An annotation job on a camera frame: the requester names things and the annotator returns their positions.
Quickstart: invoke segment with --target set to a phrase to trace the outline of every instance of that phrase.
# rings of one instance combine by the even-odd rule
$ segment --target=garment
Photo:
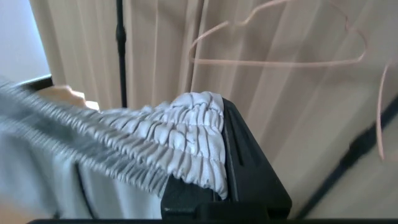
[[[129,214],[120,200],[138,197],[139,190],[148,193],[147,201],[159,204],[170,176],[210,188],[221,198],[228,194],[220,95],[185,93],[155,108],[98,112],[50,102],[0,80],[0,105],[0,134],[9,141],[0,149],[0,160],[25,157],[35,169],[27,169],[26,162],[8,163],[8,169],[25,172],[36,183],[32,188],[15,186],[2,174],[0,189],[35,192],[42,203],[38,207],[48,213],[56,203],[64,217],[89,218],[90,203],[100,218],[146,218]],[[9,156],[6,151],[14,148],[18,155]],[[26,186],[22,177],[13,178]],[[84,195],[77,193],[80,185]],[[99,188],[113,189],[120,208],[105,205],[115,198]]]

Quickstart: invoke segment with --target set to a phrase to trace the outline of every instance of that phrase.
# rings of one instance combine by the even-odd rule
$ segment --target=curtain
[[[30,0],[56,84],[120,106],[114,1]],[[220,22],[241,21],[263,0],[126,0],[128,107],[158,105],[186,91],[213,91],[232,101],[293,200],[296,214],[337,165],[349,143],[376,117],[384,64],[398,48],[395,0],[334,0],[368,39],[361,63],[326,68],[194,65],[188,50]],[[201,41],[195,56],[313,62],[357,57],[363,43],[344,30],[326,1],[296,0],[257,14]],[[398,93],[395,68],[384,106]],[[398,123],[384,132],[387,156]],[[310,214],[310,218],[398,218],[398,168],[373,149]]]

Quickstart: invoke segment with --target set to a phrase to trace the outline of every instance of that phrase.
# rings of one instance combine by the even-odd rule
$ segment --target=beige curtain
[[[30,0],[56,84],[120,106],[114,1]],[[348,144],[375,120],[379,78],[398,49],[398,1],[334,0],[366,34],[369,50],[357,65],[263,68],[192,65],[198,34],[225,20],[241,21],[261,0],[126,0],[127,100],[158,105],[186,91],[213,91],[231,100],[271,162],[298,212],[336,166]],[[362,42],[344,31],[344,18],[326,2],[296,0],[267,9],[244,28],[200,42],[196,56],[312,62],[352,58]],[[398,93],[391,69],[384,105]],[[398,142],[385,131],[387,155]],[[350,170],[310,214],[315,217],[398,218],[398,162],[376,149]]]

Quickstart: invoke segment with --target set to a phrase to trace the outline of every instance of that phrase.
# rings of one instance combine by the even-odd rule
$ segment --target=gray fabric
[[[75,164],[84,171],[87,195],[103,212],[106,206],[95,199],[99,178],[94,173],[110,178],[107,183],[125,183],[159,197],[169,175],[227,196],[220,95],[186,93],[156,108],[99,113],[48,102],[0,81],[0,105],[0,133],[29,143],[25,152],[35,154],[40,167],[33,176],[45,179],[39,182],[51,189],[59,209],[69,211],[67,217],[87,216],[81,195],[66,196],[78,188]],[[107,217],[117,218],[116,213]]]

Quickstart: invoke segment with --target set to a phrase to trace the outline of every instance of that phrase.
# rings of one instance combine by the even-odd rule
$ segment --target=curtain fold
[[[120,107],[114,1],[30,0],[56,84],[68,84]],[[292,215],[308,200],[376,117],[379,78],[398,49],[395,0],[335,0],[351,25],[365,33],[367,56],[344,67],[269,68],[193,65],[188,50],[198,35],[247,18],[265,0],[125,0],[128,107],[158,105],[186,91],[213,91],[237,107],[292,197]],[[354,58],[362,40],[344,30],[344,17],[327,1],[296,0],[259,12],[246,27],[229,27],[198,43],[195,56],[235,60],[314,62]],[[391,68],[384,105],[398,93]],[[394,151],[396,122],[385,132]],[[398,168],[376,149],[310,214],[394,217]]]

